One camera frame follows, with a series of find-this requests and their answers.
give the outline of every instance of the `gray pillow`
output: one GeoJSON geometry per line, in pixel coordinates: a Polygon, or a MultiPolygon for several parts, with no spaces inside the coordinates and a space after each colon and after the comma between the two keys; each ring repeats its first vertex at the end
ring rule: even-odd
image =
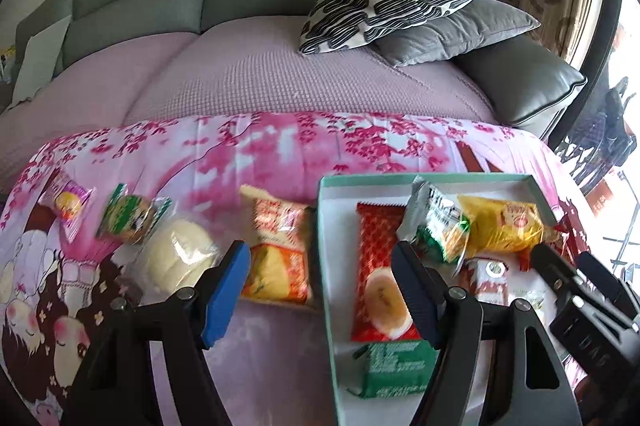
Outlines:
{"type": "Polygon", "coordinates": [[[497,0],[473,0],[462,9],[376,40],[394,67],[449,60],[540,26],[530,14],[497,0]]]}

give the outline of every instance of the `metal bolt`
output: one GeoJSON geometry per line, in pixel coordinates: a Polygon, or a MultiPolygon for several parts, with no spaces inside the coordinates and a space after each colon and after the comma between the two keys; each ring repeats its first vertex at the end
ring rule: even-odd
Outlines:
{"type": "Polygon", "coordinates": [[[515,300],[514,305],[516,305],[516,308],[522,312],[527,312],[531,310],[531,303],[529,303],[526,300],[523,300],[522,298],[518,298],[517,300],[515,300]]]}
{"type": "Polygon", "coordinates": [[[178,299],[187,301],[196,295],[196,291],[193,287],[183,287],[181,289],[178,289],[175,295],[178,297],[178,299]]]}
{"type": "Polygon", "coordinates": [[[123,311],[127,308],[127,301],[123,297],[117,297],[111,300],[111,308],[115,311],[123,311]]]}
{"type": "Polygon", "coordinates": [[[463,300],[466,298],[466,291],[462,287],[452,287],[449,289],[449,296],[454,300],[463,300]]]}

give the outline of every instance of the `cardboard tray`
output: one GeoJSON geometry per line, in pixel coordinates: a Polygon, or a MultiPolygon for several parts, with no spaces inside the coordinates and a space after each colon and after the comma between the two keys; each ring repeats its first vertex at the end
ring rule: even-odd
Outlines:
{"type": "MultiPolygon", "coordinates": [[[[333,176],[321,180],[318,196],[318,250],[322,273],[326,333],[330,348],[335,406],[340,426],[401,426],[409,424],[421,395],[388,399],[360,399],[346,391],[359,386],[362,376],[351,355],[362,346],[351,338],[355,306],[360,218],[358,202],[406,205],[416,176],[447,194],[534,202],[548,226],[556,219],[533,177],[504,173],[385,174],[333,176]]],[[[545,292],[546,324],[555,315],[555,296],[535,271],[520,272],[517,259],[508,259],[510,291],[545,292]]],[[[484,401],[491,345],[481,345],[476,378],[467,410],[484,401]]]]}

